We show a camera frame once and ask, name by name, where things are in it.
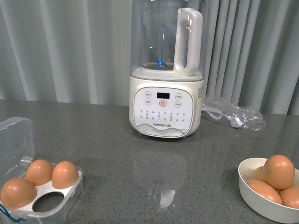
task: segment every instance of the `brand logo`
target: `brand logo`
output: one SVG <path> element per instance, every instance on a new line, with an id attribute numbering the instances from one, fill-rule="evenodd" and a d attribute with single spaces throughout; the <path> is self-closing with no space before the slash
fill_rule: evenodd
<path id="1" fill-rule="evenodd" d="M 156 124 L 156 123 L 154 123 L 153 126 L 171 127 L 171 125 Z"/>

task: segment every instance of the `control panel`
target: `control panel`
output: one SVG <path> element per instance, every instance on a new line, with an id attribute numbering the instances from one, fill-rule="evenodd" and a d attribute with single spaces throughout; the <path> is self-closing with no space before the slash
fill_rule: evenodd
<path id="1" fill-rule="evenodd" d="M 145 87 L 134 97 L 134 122 L 141 133 L 179 137 L 189 131 L 194 102 L 185 90 Z"/>

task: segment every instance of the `countertop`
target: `countertop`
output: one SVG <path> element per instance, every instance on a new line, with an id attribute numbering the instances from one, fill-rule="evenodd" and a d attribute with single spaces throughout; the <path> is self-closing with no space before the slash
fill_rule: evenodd
<path id="1" fill-rule="evenodd" d="M 139 134 L 127 106 L 0 100 L 0 121 L 10 117 L 32 120 L 35 160 L 82 168 L 65 224 L 274 223 L 243 201 L 238 166 L 283 154 L 299 168 L 299 116 L 264 114 L 260 132 L 202 117 L 181 139 Z"/>

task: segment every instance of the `egg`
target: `egg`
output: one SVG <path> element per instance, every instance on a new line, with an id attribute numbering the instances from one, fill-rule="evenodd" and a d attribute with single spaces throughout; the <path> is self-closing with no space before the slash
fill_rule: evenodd
<path id="1" fill-rule="evenodd" d="M 293 185 L 295 167 L 284 155 L 274 155 L 267 159 L 263 166 L 266 182 L 276 190 L 284 190 Z"/>
<path id="2" fill-rule="evenodd" d="M 53 166 L 47 160 L 36 160 L 31 163 L 26 171 L 26 179 L 35 186 L 43 185 L 52 178 Z"/>
<path id="3" fill-rule="evenodd" d="M 69 162 L 63 161 L 55 166 L 52 173 L 52 186 L 56 189 L 68 188 L 76 182 L 79 174 L 77 167 Z"/>
<path id="4" fill-rule="evenodd" d="M 277 204 L 282 205 L 282 200 L 278 194 L 278 192 L 271 187 L 270 185 L 266 184 L 265 182 L 258 181 L 258 180 L 251 180 L 247 182 L 247 185 L 253 189 L 256 193 L 260 196 L 269 199 Z"/>
<path id="5" fill-rule="evenodd" d="M 279 195 L 284 206 L 299 209 L 299 185 L 281 190 Z"/>
<path id="6" fill-rule="evenodd" d="M 258 181 L 263 181 L 266 182 L 264 176 L 263 176 L 263 166 L 258 167 L 255 171 L 254 171 L 254 179 L 258 180 Z"/>
<path id="7" fill-rule="evenodd" d="M 7 181 L 0 194 L 1 203 L 9 209 L 18 209 L 32 202 L 37 195 L 34 184 L 25 178 Z"/>

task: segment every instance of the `red button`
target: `red button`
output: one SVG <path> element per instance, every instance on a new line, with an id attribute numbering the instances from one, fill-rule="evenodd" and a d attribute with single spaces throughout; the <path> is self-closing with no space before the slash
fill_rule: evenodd
<path id="1" fill-rule="evenodd" d="M 159 105 L 160 105 L 161 107 L 165 107 L 165 106 L 167 105 L 166 100 L 163 100 L 163 99 L 160 100 Z"/>

